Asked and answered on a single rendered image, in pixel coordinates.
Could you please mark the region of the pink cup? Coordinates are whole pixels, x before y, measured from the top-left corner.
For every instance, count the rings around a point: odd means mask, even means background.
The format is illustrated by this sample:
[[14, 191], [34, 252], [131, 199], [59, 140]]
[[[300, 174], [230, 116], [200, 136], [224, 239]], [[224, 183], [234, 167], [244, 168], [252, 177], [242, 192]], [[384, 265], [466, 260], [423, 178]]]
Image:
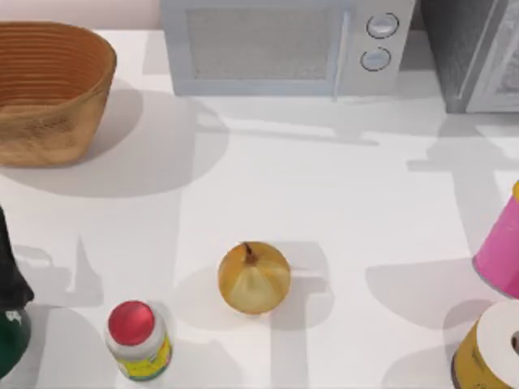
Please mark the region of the pink cup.
[[519, 181], [475, 255], [474, 269], [490, 286], [519, 299]]

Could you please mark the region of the grey cabinet door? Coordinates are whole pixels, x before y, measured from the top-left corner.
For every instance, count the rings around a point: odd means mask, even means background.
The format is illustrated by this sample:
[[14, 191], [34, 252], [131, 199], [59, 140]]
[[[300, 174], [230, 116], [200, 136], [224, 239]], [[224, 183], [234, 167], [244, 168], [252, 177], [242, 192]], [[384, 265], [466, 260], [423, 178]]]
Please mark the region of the grey cabinet door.
[[465, 82], [466, 113], [519, 113], [519, 0], [495, 0]]

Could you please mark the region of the microwave knob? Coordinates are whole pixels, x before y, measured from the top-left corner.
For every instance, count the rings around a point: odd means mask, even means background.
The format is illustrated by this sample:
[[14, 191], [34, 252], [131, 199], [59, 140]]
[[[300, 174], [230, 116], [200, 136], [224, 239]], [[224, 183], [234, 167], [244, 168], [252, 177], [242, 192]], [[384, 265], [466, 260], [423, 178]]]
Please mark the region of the microwave knob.
[[391, 64], [391, 61], [391, 53], [383, 47], [367, 50], [359, 59], [362, 68], [369, 72], [381, 71], [388, 67]]
[[391, 37], [399, 28], [399, 19], [393, 13], [372, 16], [367, 22], [367, 33], [375, 39]]

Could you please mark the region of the white bottle with red cap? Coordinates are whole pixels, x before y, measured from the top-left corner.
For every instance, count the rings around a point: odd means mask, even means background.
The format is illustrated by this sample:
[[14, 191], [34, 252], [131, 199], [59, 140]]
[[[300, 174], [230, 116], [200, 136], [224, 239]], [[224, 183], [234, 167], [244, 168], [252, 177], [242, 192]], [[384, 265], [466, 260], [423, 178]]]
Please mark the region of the white bottle with red cap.
[[105, 344], [122, 374], [136, 382], [161, 375], [173, 353], [165, 320], [152, 305], [139, 300], [124, 301], [111, 310]]

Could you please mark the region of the pale microwave oven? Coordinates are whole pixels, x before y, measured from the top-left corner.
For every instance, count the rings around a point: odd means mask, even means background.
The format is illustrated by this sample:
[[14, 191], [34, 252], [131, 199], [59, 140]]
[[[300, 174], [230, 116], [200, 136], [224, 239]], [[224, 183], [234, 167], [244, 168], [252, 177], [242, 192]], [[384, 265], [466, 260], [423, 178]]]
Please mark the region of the pale microwave oven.
[[[179, 96], [328, 96], [350, 13], [338, 98], [388, 95], [399, 74], [416, 0], [160, 0], [174, 92]], [[374, 15], [393, 13], [389, 38], [367, 33]], [[383, 47], [391, 64], [359, 63]]]

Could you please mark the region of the yellow paper roll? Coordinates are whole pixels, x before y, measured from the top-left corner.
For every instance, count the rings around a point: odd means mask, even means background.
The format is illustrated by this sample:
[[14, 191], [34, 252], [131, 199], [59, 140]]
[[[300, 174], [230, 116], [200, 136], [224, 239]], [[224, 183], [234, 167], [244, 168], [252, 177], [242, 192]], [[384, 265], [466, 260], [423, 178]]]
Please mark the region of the yellow paper roll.
[[519, 300], [485, 310], [453, 355], [456, 389], [519, 389]]

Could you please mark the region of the green bottle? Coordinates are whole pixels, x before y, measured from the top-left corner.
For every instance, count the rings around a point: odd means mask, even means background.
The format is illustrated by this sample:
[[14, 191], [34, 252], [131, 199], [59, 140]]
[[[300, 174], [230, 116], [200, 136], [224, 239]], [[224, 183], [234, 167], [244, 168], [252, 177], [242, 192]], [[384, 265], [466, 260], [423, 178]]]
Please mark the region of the green bottle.
[[31, 339], [31, 321], [25, 309], [0, 312], [0, 379], [21, 360]]

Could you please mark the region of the yellow onion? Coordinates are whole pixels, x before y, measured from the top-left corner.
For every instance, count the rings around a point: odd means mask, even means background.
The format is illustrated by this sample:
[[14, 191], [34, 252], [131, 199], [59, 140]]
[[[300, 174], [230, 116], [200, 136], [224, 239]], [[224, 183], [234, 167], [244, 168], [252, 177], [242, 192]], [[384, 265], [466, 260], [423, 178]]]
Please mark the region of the yellow onion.
[[264, 314], [287, 297], [291, 269], [275, 246], [266, 242], [241, 242], [221, 260], [217, 282], [228, 306], [244, 314]]

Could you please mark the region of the brown woven basket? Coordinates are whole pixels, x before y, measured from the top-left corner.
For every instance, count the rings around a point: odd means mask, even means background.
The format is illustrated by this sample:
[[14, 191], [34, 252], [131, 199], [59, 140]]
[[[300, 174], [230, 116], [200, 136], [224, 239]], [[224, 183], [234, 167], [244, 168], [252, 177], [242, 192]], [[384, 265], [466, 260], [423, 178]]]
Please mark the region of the brown woven basket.
[[86, 28], [0, 21], [0, 166], [75, 163], [101, 123], [117, 66]]

